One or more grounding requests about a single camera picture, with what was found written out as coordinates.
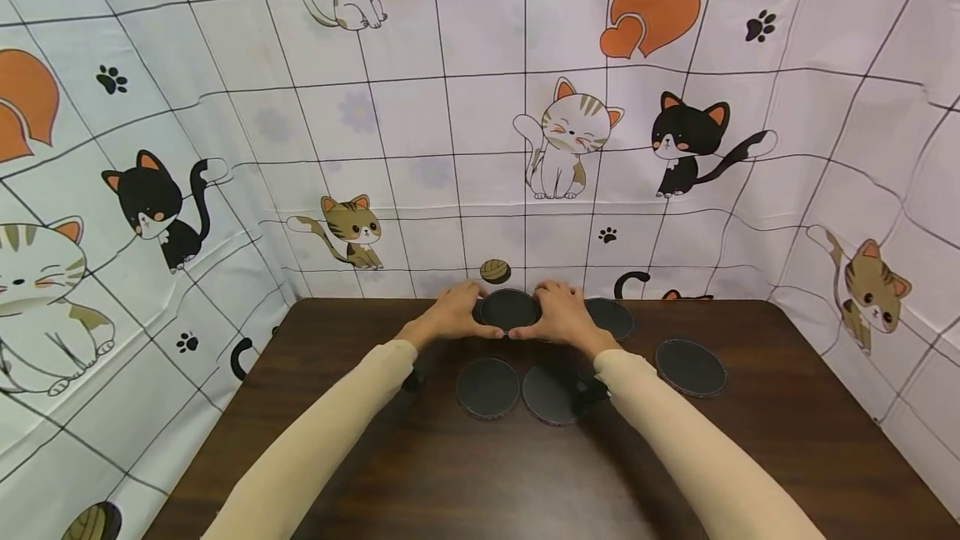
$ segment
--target beige sleeve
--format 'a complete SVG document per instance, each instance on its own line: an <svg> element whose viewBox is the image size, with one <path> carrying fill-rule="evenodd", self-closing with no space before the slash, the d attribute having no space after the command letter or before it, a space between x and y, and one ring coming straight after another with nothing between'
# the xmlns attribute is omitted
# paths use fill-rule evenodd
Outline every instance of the beige sleeve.
<svg viewBox="0 0 960 540"><path fill-rule="evenodd" d="M288 540L416 359L406 340L374 347L240 478L203 540Z"/></svg>
<svg viewBox="0 0 960 540"><path fill-rule="evenodd" d="M639 355L600 352L613 406L657 453L712 540L823 540L806 513Z"/></svg>

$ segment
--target black and white cat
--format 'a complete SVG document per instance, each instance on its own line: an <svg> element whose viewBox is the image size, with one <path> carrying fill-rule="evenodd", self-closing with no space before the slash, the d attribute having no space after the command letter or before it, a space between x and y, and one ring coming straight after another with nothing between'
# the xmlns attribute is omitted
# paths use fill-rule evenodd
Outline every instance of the black and white cat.
<svg viewBox="0 0 960 540"><path fill-rule="evenodd" d="M140 238L156 238L170 273L200 254L210 233L210 213L203 196L209 183L225 178L227 163L202 159L190 170L190 192L200 214L200 232L179 220L183 194L163 163L148 150L137 154L137 166L126 172L108 170L103 181L117 194L127 223Z"/></svg>
<svg viewBox="0 0 960 540"><path fill-rule="evenodd" d="M720 178L734 163L770 153L777 146L777 134L763 130L733 148L712 172L700 176L697 156L714 154L720 148L730 123L730 105L714 104L701 111L683 103L675 94L664 92L661 112L654 122L651 146L654 154L668 161L658 197L680 197L697 184Z"/></svg>

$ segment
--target white backdrop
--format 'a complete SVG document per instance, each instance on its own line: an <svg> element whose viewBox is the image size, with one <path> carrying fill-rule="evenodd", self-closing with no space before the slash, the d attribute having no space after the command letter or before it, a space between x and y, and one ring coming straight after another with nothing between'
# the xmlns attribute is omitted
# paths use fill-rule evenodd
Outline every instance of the white backdrop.
<svg viewBox="0 0 960 540"><path fill-rule="evenodd" d="M960 516L959 3L0 0L5 538L140 538L297 299L481 275L773 302Z"/></svg>

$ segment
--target hand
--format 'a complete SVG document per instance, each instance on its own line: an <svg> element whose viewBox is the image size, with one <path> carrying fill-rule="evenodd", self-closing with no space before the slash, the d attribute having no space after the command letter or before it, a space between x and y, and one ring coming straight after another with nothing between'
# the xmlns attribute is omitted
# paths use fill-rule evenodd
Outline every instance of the hand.
<svg viewBox="0 0 960 540"><path fill-rule="evenodd" d="M437 338L503 338L503 330L481 325L473 320L473 306L487 290L473 280L457 283L443 290L440 298L426 312L403 326L397 338L403 338L419 351Z"/></svg>
<svg viewBox="0 0 960 540"><path fill-rule="evenodd" d="M579 287L545 281L537 285L534 296L541 305L542 317L532 326L514 327L510 338L539 338L550 343L569 344L590 361L602 351L620 348L610 332L593 323L587 306L583 304L583 290Z"/></svg>

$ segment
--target left hand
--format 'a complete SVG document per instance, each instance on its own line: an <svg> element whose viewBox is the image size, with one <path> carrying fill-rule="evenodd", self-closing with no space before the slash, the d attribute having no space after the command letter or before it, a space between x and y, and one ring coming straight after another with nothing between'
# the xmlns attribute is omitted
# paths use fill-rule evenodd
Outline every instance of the left hand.
<svg viewBox="0 0 960 540"><path fill-rule="evenodd" d="M440 293L426 312L403 326L397 338L403 338L421 351L437 338L503 338L499 327L481 325L473 320L473 306L487 290L473 280L465 280Z"/></svg>

